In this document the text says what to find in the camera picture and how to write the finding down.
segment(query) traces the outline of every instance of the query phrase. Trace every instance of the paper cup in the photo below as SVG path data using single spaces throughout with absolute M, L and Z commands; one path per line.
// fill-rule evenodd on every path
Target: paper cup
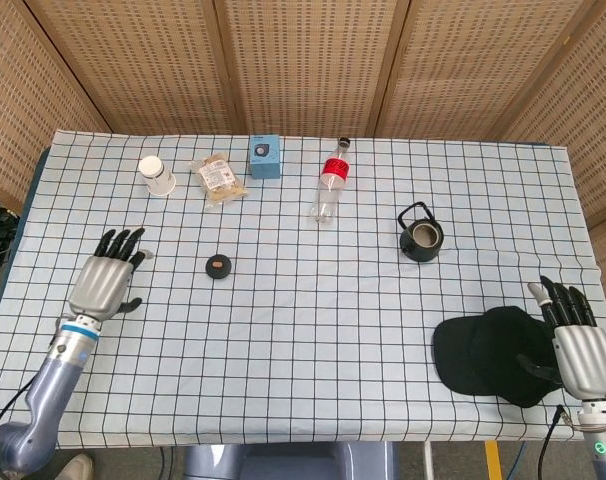
M 165 168 L 161 159 L 149 155 L 139 160 L 139 172 L 143 175 L 147 189 L 152 195 L 164 197 L 176 186 L 176 177 Z

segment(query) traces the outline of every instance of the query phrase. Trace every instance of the blue box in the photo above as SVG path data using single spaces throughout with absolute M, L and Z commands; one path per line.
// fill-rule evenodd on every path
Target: blue box
M 281 148 L 278 135 L 250 135 L 252 178 L 281 178 Z

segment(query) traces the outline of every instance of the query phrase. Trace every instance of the water bottle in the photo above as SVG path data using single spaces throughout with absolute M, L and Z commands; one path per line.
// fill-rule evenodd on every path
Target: water bottle
M 350 148 L 350 139 L 341 137 L 338 147 L 325 162 L 312 207 L 312 216 L 318 223 L 328 223 L 336 214 L 339 196 L 350 170 L 348 148 Z

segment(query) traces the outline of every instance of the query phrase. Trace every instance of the robotic hand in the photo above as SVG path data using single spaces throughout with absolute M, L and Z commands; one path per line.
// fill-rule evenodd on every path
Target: robotic hand
M 585 296 L 541 277 L 545 290 L 530 283 L 543 317 L 552 331 L 554 351 L 565 389 L 581 400 L 579 426 L 561 415 L 574 430 L 583 432 L 599 480 L 606 480 L 606 336 L 597 326 Z
M 144 229 L 131 235 L 124 230 L 112 241 L 115 233 L 110 230 L 103 235 L 86 261 L 68 301 L 75 316 L 60 325 L 39 372 L 24 387 L 29 387 L 26 402 L 31 422 L 0 425 L 0 474 L 5 478 L 3 470 L 11 475 L 29 474 L 50 460 L 61 417 L 99 338 L 102 322 L 117 313 L 131 312 L 142 302 L 135 298 L 122 303 L 132 273 L 145 259 L 142 252 L 131 256 Z

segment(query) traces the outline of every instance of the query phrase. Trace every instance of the wooden wall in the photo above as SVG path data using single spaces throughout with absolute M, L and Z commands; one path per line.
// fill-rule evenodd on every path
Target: wooden wall
M 55 128 L 567 145 L 606 287 L 606 0 L 0 2 L 0 201 Z

